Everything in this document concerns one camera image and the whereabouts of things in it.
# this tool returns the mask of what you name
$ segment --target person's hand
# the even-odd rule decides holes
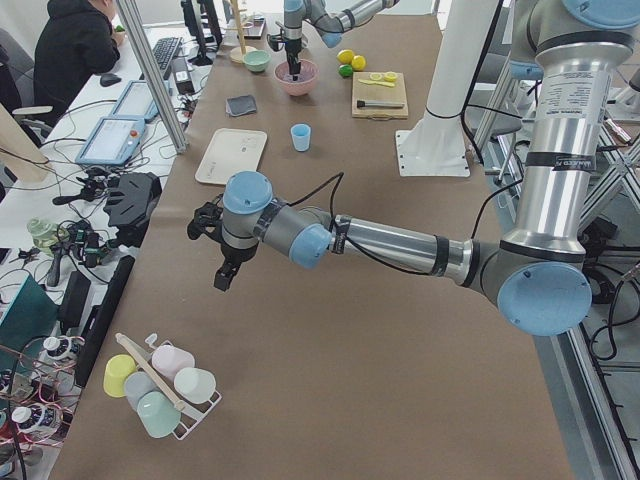
[[[117,46],[120,46],[122,45],[122,42],[124,42],[126,36],[124,32],[113,32],[111,34],[111,38],[115,40]]]

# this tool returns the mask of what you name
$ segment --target pink bowl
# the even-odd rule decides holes
[[[289,64],[281,63],[276,67],[275,75],[282,89],[292,97],[306,95],[316,86],[318,81],[318,66],[309,60],[300,60],[300,75],[293,80],[289,75]]]

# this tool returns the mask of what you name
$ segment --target green transparent container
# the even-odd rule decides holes
[[[51,247],[60,241],[69,240],[69,232],[57,223],[41,218],[32,218],[27,222],[27,231],[33,237],[33,245],[50,257]]]

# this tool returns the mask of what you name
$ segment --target bowl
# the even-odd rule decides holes
[[[250,72],[261,73],[267,69],[271,61],[271,55],[265,50],[253,50],[247,52],[243,58],[244,65]]]
[[[318,66],[309,60],[300,60],[300,63],[300,74],[297,80],[289,75],[287,62],[278,65],[275,71],[278,84],[292,97],[306,95],[314,89],[318,81]]]

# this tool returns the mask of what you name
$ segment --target cup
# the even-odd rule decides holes
[[[195,367],[196,359],[181,348],[173,345],[160,345],[153,352],[151,364],[153,368],[173,382],[180,370]]]
[[[134,411],[138,410],[138,403],[142,397],[158,390],[158,386],[146,372],[132,373],[124,382],[124,394]]]
[[[138,402],[136,409],[149,436],[162,438],[170,435],[180,424],[180,412],[161,392],[150,392]]]
[[[296,123],[291,127],[293,148],[298,152],[306,152],[311,144],[311,127],[306,123]]]
[[[173,380],[173,386],[189,402],[204,403],[216,391],[216,377],[200,368],[183,368]]]
[[[114,398],[124,397],[124,382],[136,371],[136,362],[129,355],[116,355],[107,362],[102,387],[107,395]]]

